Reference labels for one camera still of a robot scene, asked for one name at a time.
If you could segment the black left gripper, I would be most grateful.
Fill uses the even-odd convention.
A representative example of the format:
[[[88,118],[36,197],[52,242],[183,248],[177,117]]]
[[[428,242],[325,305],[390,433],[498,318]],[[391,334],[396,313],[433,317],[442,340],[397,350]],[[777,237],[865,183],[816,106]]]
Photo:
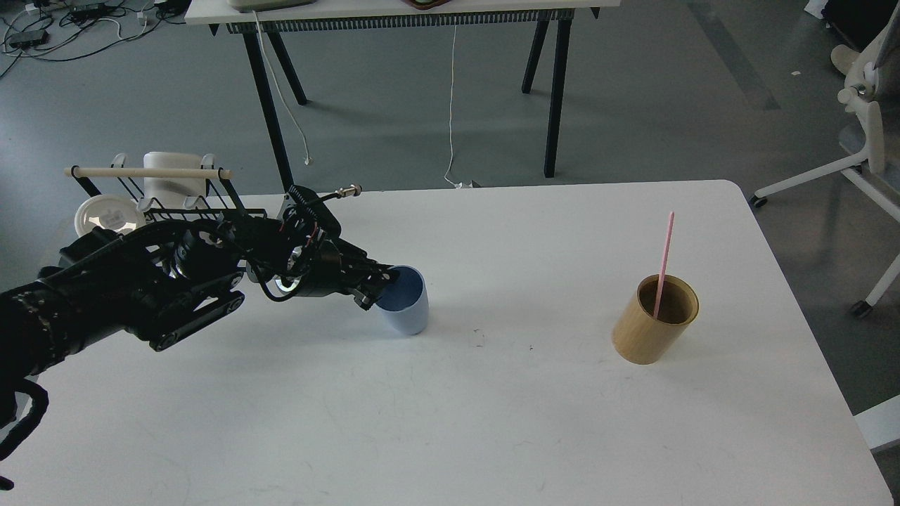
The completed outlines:
[[[373,262],[366,251],[340,239],[340,222],[325,205],[328,200],[361,193],[358,185],[340,187],[322,196],[309,187],[289,187],[278,213],[290,251],[284,272],[274,276],[277,299],[323,297],[337,292],[352,295],[358,307],[369,311],[394,285],[399,273],[390,265]]]

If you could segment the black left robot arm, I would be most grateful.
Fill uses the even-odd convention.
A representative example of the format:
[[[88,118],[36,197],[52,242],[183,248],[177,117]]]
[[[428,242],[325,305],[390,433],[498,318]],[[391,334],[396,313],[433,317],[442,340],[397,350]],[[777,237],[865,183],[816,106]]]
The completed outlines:
[[[327,201],[357,186],[316,195],[290,186],[277,215],[229,207],[196,220],[151,222],[132,233],[95,227],[64,247],[57,266],[2,294],[2,458],[25,442],[49,406],[36,375],[101,339],[126,331],[165,350],[233,313],[245,275],[274,302],[350,295],[364,310],[398,283],[399,272],[343,240]]]

